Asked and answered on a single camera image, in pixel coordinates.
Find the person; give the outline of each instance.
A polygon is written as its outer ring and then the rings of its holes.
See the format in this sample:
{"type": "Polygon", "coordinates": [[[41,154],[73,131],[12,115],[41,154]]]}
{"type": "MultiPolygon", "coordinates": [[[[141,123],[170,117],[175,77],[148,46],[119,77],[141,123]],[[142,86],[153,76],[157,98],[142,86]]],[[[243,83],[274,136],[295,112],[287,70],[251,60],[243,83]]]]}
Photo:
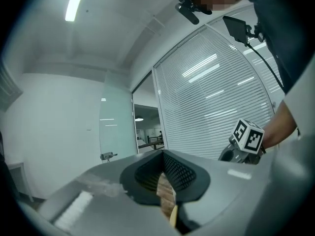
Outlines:
{"type": "MultiPolygon", "coordinates": [[[[241,0],[191,0],[202,10],[229,8],[241,0]]],[[[314,53],[314,34],[309,17],[303,12],[312,8],[312,0],[249,0],[261,25],[268,49],[278,65],[287,94],[299,79],[314,53]]],[[[296,129],[296,123],[282,101],[264,127],[263,146],[269,148],[286,139],[296,129]]]]}

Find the wooden floor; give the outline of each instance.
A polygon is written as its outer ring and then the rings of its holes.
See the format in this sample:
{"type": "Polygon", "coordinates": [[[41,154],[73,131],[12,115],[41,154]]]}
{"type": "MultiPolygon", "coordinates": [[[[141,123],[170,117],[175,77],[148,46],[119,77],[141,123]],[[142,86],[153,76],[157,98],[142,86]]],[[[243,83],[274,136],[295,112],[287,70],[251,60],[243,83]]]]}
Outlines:
{"type": "Polygon", "coordinates": [[[169,219],[175,206],[173,190],[164,173],[161,174],[158,185],[157,195],[161,197],[161,209],[165,216],[169,219]]]}

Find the white ceiling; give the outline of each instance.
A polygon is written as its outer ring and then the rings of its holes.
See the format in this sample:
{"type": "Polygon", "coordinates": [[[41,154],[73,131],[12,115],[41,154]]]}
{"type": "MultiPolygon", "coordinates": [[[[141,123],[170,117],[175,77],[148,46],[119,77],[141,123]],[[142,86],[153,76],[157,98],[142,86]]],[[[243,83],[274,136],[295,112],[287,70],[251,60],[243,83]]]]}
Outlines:
{"type": "Polygon", "coordinates": [[[44,72],[41,67],[54,63],[127,72],[176,13],[176,0],[81,0],[75,21],[67,22],[68,2],[33,0],[26,10],[15,33],[28,31],[30,37],[23,43],[15,37],[15,46],[24,45],[37,64],[28,63],[25,72],[44,72]]]}

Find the hanging light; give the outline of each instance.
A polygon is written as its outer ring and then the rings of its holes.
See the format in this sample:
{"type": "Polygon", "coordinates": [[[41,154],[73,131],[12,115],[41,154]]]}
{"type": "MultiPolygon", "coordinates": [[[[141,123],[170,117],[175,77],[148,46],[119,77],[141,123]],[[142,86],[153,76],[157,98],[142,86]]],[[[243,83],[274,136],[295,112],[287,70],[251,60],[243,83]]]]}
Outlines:
{"type": "Polygon", "coordinates": [[[135,121],[142,121],[143,118],[141,116],[136,116],[136,118],[134,119],[135,121]]]}

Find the desk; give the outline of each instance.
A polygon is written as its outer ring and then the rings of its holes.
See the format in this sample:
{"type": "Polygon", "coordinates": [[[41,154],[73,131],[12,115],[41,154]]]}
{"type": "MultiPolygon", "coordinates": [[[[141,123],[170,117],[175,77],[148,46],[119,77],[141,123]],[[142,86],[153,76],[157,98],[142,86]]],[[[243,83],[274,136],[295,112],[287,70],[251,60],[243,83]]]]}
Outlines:
{"type": "Polygon", "coordinates": [[[8,164],[8,168],[9,168],[9,170],[14,170],[14,169],[20,168],[23,184],[24,184],[25,190],[27,192],[27,195],[30,198],[30,201],[34,202],[28,181],[26,179],[25,170],[24,170],[24,163],[21,162],[21,163],[8,164]]]}

